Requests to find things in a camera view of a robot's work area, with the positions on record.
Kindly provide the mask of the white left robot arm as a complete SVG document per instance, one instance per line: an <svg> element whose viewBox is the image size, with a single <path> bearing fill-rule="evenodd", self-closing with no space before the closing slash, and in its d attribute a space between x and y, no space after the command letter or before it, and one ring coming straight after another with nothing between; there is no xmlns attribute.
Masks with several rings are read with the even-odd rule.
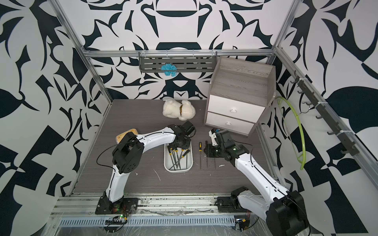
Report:
<svg viewBox="0 0 378 236"><path fill-rule="evenodd" d="M187 121L183 125L171 124L148 134L127 132L113 147L112 175L109 185L100 197L95 214L125 214L138 204L138 198L125 198L124 189L130 174L138 167L142 155L159 146L167 145L171 153L177 148L188 151L196 134L195 126Z"/></svg>

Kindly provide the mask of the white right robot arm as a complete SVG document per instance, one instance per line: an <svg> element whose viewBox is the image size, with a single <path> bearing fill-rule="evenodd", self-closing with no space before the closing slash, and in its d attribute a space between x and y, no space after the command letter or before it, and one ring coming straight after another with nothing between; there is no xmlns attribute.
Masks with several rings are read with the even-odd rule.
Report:
<svg viewBox="0 0 378 236"><path fill-rule="evenodd" d="M304 199L298 191L289 191L271 177L242 143L233 140L229 131L213 128L209 137L207 156L230 162L261 194L258 197L246 188L238 188L231 195L235 208L253 212L266 222L274 236L295 236L311 229Z"/></svg>

